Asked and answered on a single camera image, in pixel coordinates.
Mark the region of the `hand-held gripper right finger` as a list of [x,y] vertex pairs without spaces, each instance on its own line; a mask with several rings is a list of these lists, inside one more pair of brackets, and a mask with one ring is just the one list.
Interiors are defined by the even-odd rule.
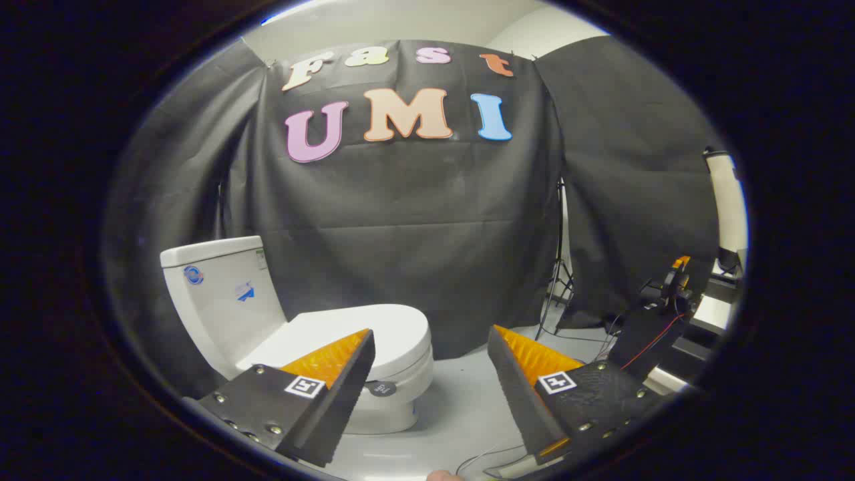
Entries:
[[499,325],[490,329],[488,356],[538,465],[585,462],[665,405],[616,363],[580,363]]

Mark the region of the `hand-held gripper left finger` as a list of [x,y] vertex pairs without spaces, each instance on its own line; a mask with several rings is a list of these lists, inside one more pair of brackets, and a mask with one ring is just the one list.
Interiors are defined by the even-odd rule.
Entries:
[[260,450],[323,468],[375,361],[374,337],[361,329],[282,367],[254,363],[199,399],[196,411]]

